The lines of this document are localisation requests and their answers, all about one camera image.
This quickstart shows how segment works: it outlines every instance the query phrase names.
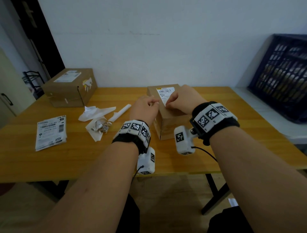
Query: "white table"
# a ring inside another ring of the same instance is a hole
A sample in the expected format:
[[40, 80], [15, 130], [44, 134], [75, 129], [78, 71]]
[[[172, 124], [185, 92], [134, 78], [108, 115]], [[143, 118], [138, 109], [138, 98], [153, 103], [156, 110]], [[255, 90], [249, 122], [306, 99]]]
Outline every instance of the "white table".
[[307, 124], [288, 121], [246, 88], [232, 88], [242, 99], [293, 144], [307, 144]]

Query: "wooden table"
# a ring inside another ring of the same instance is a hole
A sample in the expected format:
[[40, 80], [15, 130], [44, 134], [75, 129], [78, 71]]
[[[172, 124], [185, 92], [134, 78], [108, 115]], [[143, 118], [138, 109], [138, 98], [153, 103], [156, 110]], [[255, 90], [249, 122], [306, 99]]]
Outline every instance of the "wooden table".
[[[229, 87], [196, 87], [206, 100], [222, 103], [239, 119], [241, 128], [254, 139], [296, 169], [307, 168], [307, 157], [274, 129], [252, 107]], [[98, 88], [87, 106], [120, 110], [133, 104], [146, 88]], [[111, 143], [113, 136], [129, 119], [124, 113], [104, 134], [101, 141], [94, 142], [85, 126], [78, 121], [84, 108], [54, 108], [46, 96], [41, 97], [22, 114], [0, 130], [0, 183], [31, 182], [76, 179], [84, 169]], [[37, 122], [67, 115], [67, 142], [42, 151], [35, 151]], [[151, 127], [150, 146], [156, 151], [154, 176], [174, 174], [199, 174], [220, 172], [218, 164], [207, 154], [196, 150], [195, 154], [182, 156], [176, 152], [174, 139], [159, 141]], [[213, 153], [199, 139], [195, 146]]]

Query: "human arm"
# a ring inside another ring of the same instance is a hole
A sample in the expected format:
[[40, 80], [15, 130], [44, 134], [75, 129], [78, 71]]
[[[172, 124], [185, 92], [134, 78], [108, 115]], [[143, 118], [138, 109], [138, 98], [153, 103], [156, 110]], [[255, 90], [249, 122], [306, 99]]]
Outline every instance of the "human arm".
[[[182, 86], [166, 106], [191, 114], [207, 102]], [[307, 181], [242, 129], [215, 133], [210, 145], [221, 172], [254, 232], [303, 232], [307, 228]]]
[[[130, 119], [151, 125], [158, 108], [157, 99], [141, 97], [131, 107]], [[115, 232], [137, 160], [133, 142], [109, 145], [34, 232]]]

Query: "black cabinet handle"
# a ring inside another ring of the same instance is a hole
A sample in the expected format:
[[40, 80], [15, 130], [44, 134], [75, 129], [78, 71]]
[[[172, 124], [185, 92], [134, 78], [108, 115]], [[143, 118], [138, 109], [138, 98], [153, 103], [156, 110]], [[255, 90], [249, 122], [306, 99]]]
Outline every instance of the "black cabinet handle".
[[7, 101], [9, 102], [9, 104], [10, 104], [11, 106], [13, 106], [13, 103], [12, 103], [11, 100], [7, 97], [6, 94], [1, 93], [1, 95], [4, 96], [4, 97], [7, 99]]

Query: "person's left hand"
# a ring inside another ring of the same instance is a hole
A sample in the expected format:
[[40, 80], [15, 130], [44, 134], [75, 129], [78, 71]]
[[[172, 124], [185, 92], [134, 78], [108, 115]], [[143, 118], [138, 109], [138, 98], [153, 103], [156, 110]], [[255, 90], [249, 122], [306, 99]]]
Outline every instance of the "person's left hand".
[[150, 126], [159, 111], [159, 99], [154, 96], [142, 96], [132, 105], [130, 110], [130, 120], [142, 120]]

